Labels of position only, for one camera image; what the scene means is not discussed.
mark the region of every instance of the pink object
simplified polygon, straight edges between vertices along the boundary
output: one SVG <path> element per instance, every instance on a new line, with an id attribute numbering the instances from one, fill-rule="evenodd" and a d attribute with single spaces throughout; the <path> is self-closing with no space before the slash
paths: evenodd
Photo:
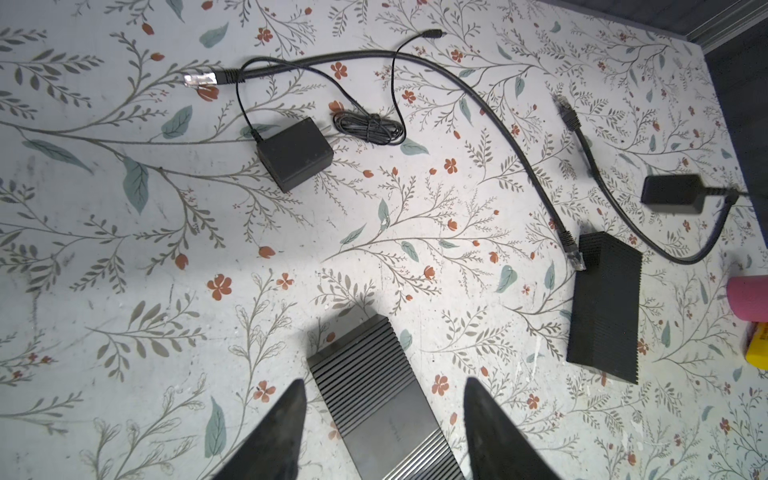
<path id="1" fill-rule="evenodd" d="M 745 322 L 768 322 L 768 275 L 734 276 L 726 286 L 733 313 Z"/>

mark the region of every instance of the floral wallpaper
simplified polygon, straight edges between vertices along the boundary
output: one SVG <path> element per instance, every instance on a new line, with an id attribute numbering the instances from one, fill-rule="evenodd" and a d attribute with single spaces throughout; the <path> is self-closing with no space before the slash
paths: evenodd
<path id="1" fill-rule="evenodd" d="M 300 478 L 356 478 L 305 358 L 387 315 L 465 473 L 462 391 L 480 378 L 562 478 L 768 477 L 766 373 L 743 360 L 731 276 L 768 269 L 740 200 L 715 251 L 661 260 L 602 197 L 552 94 L 576 107 L 624 208 L 676 255 L 719 203 L 660 216 L 647 174 L 743 178 L 701 50 L 519 0 L 33 0 L 0 25 L 3 478 L 209 478 L 295 378 Z M 333 165 L 290 194 L 258 161 L 229 86 L 183 72 L 251 55 L 394 48 L 475 88 L 571 231 L 644 255 L 639 385 L 564 361 L 574 272 L 519 159 L 465 94 L 405 62 L 409 139 L 337 134 L 322 78 L 250 81 L 270 136 L 312 117 Z M 320 65 L 391 115 L 382 59 Z"/>

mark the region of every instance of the black router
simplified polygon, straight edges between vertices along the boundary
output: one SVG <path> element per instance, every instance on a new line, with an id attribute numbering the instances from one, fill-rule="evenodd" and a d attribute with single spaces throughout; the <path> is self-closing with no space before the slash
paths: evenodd
<path id="1" fill-rule="evenodd" d="M 637 311 L 643 254 L 605 232 L 579 237 L 587 269 L 576 272 L 568 354 L 637 384 Z"/>
<path id="2" fill-rule="evenodd" d="M 464 479 L 385 316 L 307 363 L 362 480 Z"/>

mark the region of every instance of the black ethernet cable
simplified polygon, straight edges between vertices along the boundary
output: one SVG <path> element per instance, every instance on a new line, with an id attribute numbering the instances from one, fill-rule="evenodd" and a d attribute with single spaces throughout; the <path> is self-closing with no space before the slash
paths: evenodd
<path id="1" fill-rule="evenodd" d="M 445 33 L 439 29 L 427 30 L 418 35 L 415 35 L 414 37 L 411 37 L 405 43 L 403 43 L 400 46 L 400 48 L 407 45 L 411 41 L 416 40 L 417 38 L 421 38 L 421 37 L 440 38 L 444 34 Z M 337 127 L 339 127 L 339 124 L 343 126 L 343 129 L 340 130 L 342 131 L 342 133 L 346 132 L 349 134 L 353 134 L 355 137 L 361 138 L 364 141 L 371 141 L 370 139 L 371 137 L 373 137 L 372 135 L 372 129 L 373 129 L 374 131 L 379 132 L 379 134 L 376 135 L 376 139 L 380 140 L 381 143 L 378 143 L 378 144 L 397 145 L 397 144 L 401 144 L 406 138 L 406 128 L 404 125 L 400 124 L 400 127 L 402 128 L 402 133 L 400 133 L 399 129 L 394 125 L 396 122 L 382 119 L 378 115 L 368 114 L 361 106 L 359 106 L 359 103 L 355 101 L 351 97 L 351 95 L 349 95 L 338 84 L 338 82 L 334 81 L 328 74 L 325 74 L 324 72 L 316 70 L 315 68 L 313 68 L 313 66 L 324 64 L 324 63 L 333 63 L 337 61 L 357 60 L 359 58 L 388 58 L 388 59 L 391 58 L 392 59 L 392 72 L 391 72 L 392 84 L 390 86 L 391 86 L 391 92 L 392 92 L 392 100 L 395 103 L 395 109 L 398 113 L 398 116 L 400 117 L 400 120 L 402 120 L 402 115 L 400 114 L 400 110 L 397 107 L 397 100 L 394 94 L 395 60 L 410 61 L 419 65 L 422 65 L 424 67 L 427 67 L 430 71 L 435 71 L 441 74 L 443 77 L 447 78 L 456 86 L 461 88 L 468 97 L 470 97 L 472 100 L 475 101 L 477 105 L 480 106 L 480 108 L 485 112 L 486 116 L 497 127 L 499 132 L 502 133 L 502 136 L 507 141 L 507 143 L 509 143 L 510 147 L 512 147 L 512 150 L 515 152 L 518 159 L 520 160 L 520 163 L 523 166 L 525 173 L 528 175 L 528 178 L 530 179 L 531 184 L 536 190 L 536 193 L 541 199 L 541 202 L 544 204 L 544 207 L 547 213 L 549 214 L 549 217 L 552 219 L 554 223 L 555 231 L 557 232 L 558 239 L 560 240 L 561 247 L 565 252 L 566 257 L 570 260 L 571 265 L 576 270 L 585 270 L 586 266 L 584 265 L 584 259 L 581 256 L 581 253 L 579 252 L 578 245 L 574 241 L 573 235 L 571 235 L 571 232 L 569 232 L 568 229 L 566 229 L 562 219 L 560 218 L 560 215 L 558 214 L 558 212 L 554 208 L 554 205 L 549 199 L 547 192 L 544 190 L 544 187 L 541 185 L 541 182 L 536 176 L 536 173 L 534 172 L 533 167 L 528 162 L 528 159 L 525 156 L 525 152 L 523 152 L 523 150 L 518 145 L 517 141 L 515 141 L 511 133 L 507 130 L 507 127 L 504 125 L 504 122 L 502 122 L 502 120 L 495 114 L 493 109 L 491 109 L 491 107 L 488 106 L 488 104 L 485 102 L 485 100 L 483 100 L 483 98 L 480 96 L 479 93 L 477 93 L 474 89 L 472 89 L 461 78 L 456 76 L 450 70 L 442 67 L 441 65 L 433 61 L 427 60 L 426 58 L 421 58 L 421 57 L 417 57 L 416 55 L 402 53 L 399 51 L 400 48 L 398 48 L 397 51 L 390 51 L 390 50 L 342 51 L 342 52 L 337 52 L 332 54 L 317 55 L 315 57 L 300 58 L 295 61 L 285 61 L 279 58 L 271 58 L 271 57 L 256 57 L 256 58 L 251 58 L 249 61 L 243 64 L 243 66 L 239 69 L 228 68 L 223 70 L 212 71 L 209 73 L 184 75 L 184 83 L 188 87 L 200 87 L 205 85 L 222 85 L 222 84 L 237 85 L 239 83 L 245 82 L 245 80 L 250 80 L 252 78 L 266 77 L 269 75 L 279 74 L 279 73 L 296 70 L 296 69 L 312 71 L 314 73 L 321 74 L 324 78 L 336 84 L 339 90 L 341 90 L 342 94 L 344 94 L 344 96 L 347 97 L 347 99 L 349 99 L 352 102 L 355 108 L 358 108 L 361 111 L 361 114 L 358 114 L 356 117 L 352 117 L 349 114 L 346 114 L 347 116 L 339 115 L 342 112 L 338 112 L 336 114 L 336 115 L 339 115 L 344 120 L 348 120 L 349 121 L 348 123 L 338 121 L 337 116 L 334 115 L 334 124 Z M 256 68 L 256 69 L 250 69 L 250 70 L 246 69 L 249 65 L 251 65 L 256 61 L 269 61 L 277 65 L 270 65 L 268 67 Z M 251 127 L 251 134 L 254 140 L 256 140 L 257 142 L 261 141 L 261 137 L 258 135 L 258 133 L 255 132 L 253 127 Z"/>
<path id="2" fill-rule="evenodd" d="M 562 95 L 558 95 L 554 99 L 555 104 L 558 107 L 558 113 L 560 114 L 560 117 L 562 118 L 563 122 L 565 123 L 565 126 L 568 128 L 568 130 L 576 133 L 576 137 L 578 138 L 579 143 L 581 144 L 581 149 L 584 151 L 584 155 L 587 157 L 587 162 L 589 163 L 590 171 L 592 172 L 592 177 L 594 178 L 594 181 L 597 182 L 598 187 L 600 187 L 600 190 L 603 192 L 603 195 L 607 198 L 608 203 L 611 204 L 611 206 L 616 210 L 616 213 L 618 216 L 624 221 L 625 224 L 634 232 L 635 235 L 638 236 L 641 240 L 643 240 L 654 252 L 658 253 L 661 257 L 664 259 L 669 260 L 672 263 L 677 263 L 680 265 L 693 265 L 694 263 L 698 263 L 701 260 L 704 259 L 707 255 L 710 254 L 712 249 L 715 246 L 715 243 L 717 243 L 717 240 L 720 238 L 720 235 L 723 232 L 723 227 L 725 226 L 725 220 L 728 218 L 728 213 L 730 212 L 731 207 L 736 203 L 736 201 L 739 199 L 739 196 L 749 196 L 749 194 L 744 192 L 739 192 L 738 190 L 730 189 L 730 188 L 712 188 L 712 187 L 705 187 L 700 191 L 700 194 L 702 195 L 722 195 L 725 196 L 725 199 L 723 201 L 723 208 L 720 210 L 720 215 L 717 217 L 717 221 L 715 222 L 714 228 L 712 229 L 712 233 L 710 234 L 710 237 L 707 239 L 707 242 L 704 244 L 704 246 L 699 250 L 698 253 L 691 255 L 689 257 L 676 257 L 670 253 L 668 253 L 664 248 L 657 245 L 653 240 L 648 238 L 648 236 L 643 233 L 640 228 L 637 227 L 637 225 L 634 224 L 631 218 L 624 212 L 624 209 L 621 208 L 621 205 L 616 201 L 614 196 L 611 194 L 610 189 L 608 189 L 608 185 L 605 184 L 605 181 L 603 180 L 602 175 L 600 175 L 600 169 L 598 168 L 597 163 L 594 160 L 594 155 L 592 155 L 592 149 L 590 149 L 589 144 L 587 143 L 586 137 L 584 137 L 584 134 L 581 133 L 581 122 L 578 120 L 578 116 L 576 115 L 576 110 L 573 109 L 570 103 L 568 103 L 568 100 L 563 97 Z"/>

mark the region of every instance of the black power adapter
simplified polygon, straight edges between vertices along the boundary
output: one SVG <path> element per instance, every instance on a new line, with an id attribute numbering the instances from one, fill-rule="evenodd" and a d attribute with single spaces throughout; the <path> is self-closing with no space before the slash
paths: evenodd
<path id="1" fill-rule="evenodd" d="M 645 177 L 640 202 L 660 214 L 700 214 L 707 189 L 698 175 Z"/>
<path id="2" fill-rule="evenodd" d="M 257 153 L 278 187 L 288 193 L 331 166 L 333 149 L 311 118 L 259 140 Z"/>

